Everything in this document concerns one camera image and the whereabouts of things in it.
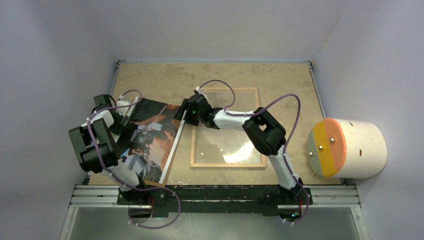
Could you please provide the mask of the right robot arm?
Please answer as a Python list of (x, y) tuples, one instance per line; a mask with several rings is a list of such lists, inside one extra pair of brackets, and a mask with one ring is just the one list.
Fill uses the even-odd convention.
[(212, 107), (204, 93), (195, 91), (194, 95), (183, 100), (173, 118), (192, 126), (202, 123), (209, 129), (245, 132), (254, 148), (268, 157), (278, 179), (282, 200), (292, 204), (300, 198), (303, 182), (287, 153), (292, 134), (287, 134), (267, 107), (245, 112), (230, 111), (227, 107)]

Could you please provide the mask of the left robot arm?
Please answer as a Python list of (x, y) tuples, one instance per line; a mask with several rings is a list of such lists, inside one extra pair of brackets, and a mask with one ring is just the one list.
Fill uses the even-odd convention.
[(122, 161), (112, 136), (124, 119), (118, 109), (128, 109), (130, 103), (118, 104), (111, 95), (94, 97), (95, 107), (85, 122), (68, 131), (78, 164), (85, 172), (101, 174), (119, 186), (121, 193), (138, 205), (146, 203), (149, 191), (144, 180)]

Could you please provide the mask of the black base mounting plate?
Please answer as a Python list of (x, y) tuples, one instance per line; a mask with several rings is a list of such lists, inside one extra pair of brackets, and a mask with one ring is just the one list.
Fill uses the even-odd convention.
[(271, 185), (166, 185), (148, 191), (119, 192), (119, 206), (146, 207), (155, 218), (170, 213), (261, 214), (295, 220), (313, 204), (311, 190), (296, 186), (286, 190)]

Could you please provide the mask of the aluminium rail frame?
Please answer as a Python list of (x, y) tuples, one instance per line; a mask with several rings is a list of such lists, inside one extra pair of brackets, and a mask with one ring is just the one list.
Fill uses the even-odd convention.
[[(302, 210), (305, 216), (312, 209), (347, 209), (353, 215), (355, 230), (359, 239), (369, 239), (362, 219), (361, 203), (356, 186), (354, 185), (306, 185), (312, 194), (313, 203)], [(72, 228), (75, 220), (72, 213), (83, 208), (129, 208), (118, 205), (119, 188), (116, 185), (76, 185), (72, 192), (65, 225)]]

